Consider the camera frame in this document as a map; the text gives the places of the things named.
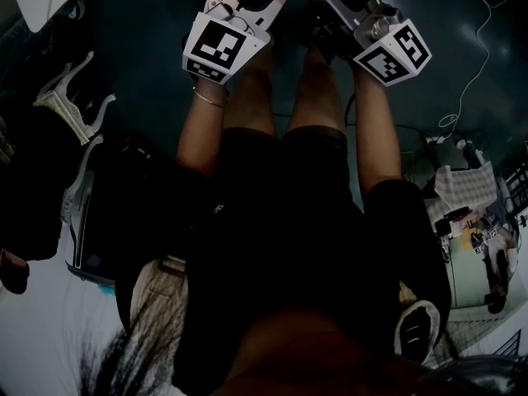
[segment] sneaker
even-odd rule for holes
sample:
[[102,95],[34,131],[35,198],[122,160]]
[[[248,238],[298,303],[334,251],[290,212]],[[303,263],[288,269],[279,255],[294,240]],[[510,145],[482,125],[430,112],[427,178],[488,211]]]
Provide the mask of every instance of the sneaker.
[[420,300],[402,312],[394,335],[394,351],[422,364],[440,333],[440,313],[435,305]]

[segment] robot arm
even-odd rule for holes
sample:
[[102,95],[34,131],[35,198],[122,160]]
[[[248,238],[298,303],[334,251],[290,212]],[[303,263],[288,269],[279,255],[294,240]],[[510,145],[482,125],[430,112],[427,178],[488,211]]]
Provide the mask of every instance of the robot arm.
[[[225,84],[270,41],[288,0],[208,0],[198,13],[183,68]],[[410,20],[381,0],[310,0],[321,11],[317,43],[328,62],[358,63],[386,87],[417,76],[431,52]]]

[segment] hair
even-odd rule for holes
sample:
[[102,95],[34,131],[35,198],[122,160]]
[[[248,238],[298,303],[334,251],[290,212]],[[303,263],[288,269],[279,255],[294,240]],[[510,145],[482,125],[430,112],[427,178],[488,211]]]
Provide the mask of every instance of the hair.
[[151,295],[132,318],[130,329],[118,332],[103,352],[95,349],[90,336],[85,336],[78,394],[157,396],[169,393],[186,301],[186,295],[178,300]]
[[10,262],[4,262],[0,266],[0,281],[4,287],[16,295],[26,292],[27,277],[30,275],[28,265],[16,266]]

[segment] white plastic part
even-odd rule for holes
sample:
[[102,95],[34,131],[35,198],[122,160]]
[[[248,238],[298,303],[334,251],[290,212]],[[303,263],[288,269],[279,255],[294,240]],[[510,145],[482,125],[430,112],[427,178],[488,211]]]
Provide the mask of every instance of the white plastic part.
[[64,192],[63,204],[60,210],[60,219],[65,224],[70,223],[73,200],[75,199],[75,196],[77,195],[78,190],[83,183],[84,175],[86,173],[86,167],[88,165],[88,160],[90,159],[90,154],[97,145],[102,144],[103,142],[104,137],[102,134],[100,134],[92,140],[90,145],[87,146],[86,151],[82,156],[82,161],[79,164],[77,176],[75,177],[75,180],[73,181],[72,185]]
[[[75,77],[75,75],[85,68],[88,63],[90,63],[90,61],[93,59],[93,55],[93,51],[90,51],[87,57],[72,70],[70,70],[71,64],[69,64],[69,66],[67,64],[64,71],[59,76],[53,78],[45,85],[44,88],[42,88],[37,100],[33,104],[33,106],[48,107],[61,116],[75,132],[79,138],[79,141],[81,142],[81,145],[90,142],[90,138],[99,131],[102,121],[105,118],[108,104],[116,100],[115,94],[107,96],[101,104],[101,108],[99,109],[99,113],[97,114],[97,118],[94,120],[94,122],[91,125],[85,125],[81,111],[68,99],[67,92],[69,83],[73,77]],[[46,91],[46,88],[51,87],[59,79],[59,85],[57,85],[54,90]]]
[[254,35],[207,13],[198,13],[183,51],[182,68],[225,84],[271,40],[262,28],[249,27]]
[[354,58],[386,87],[417,76],[432,58],[417,28],[407,19]]

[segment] bracelet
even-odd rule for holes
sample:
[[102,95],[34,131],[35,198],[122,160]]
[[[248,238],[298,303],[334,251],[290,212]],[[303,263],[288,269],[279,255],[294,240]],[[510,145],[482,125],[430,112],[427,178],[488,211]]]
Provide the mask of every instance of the bracelet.
[[192,88],[195,92],[195,94],[201,98],[203,101],[205,102],[208,102],[209,104],[213,105],[213,106],[216,106],[216,107],[220,107],[221,109],[225,108],[225,106],[221,106],[220,104],[216,104],[215,102],[212,102],[211,100],[209,100],[208,98],[205,98],[204,96],[202,96],[197,90],[196,90],[196,87],[193,87]]

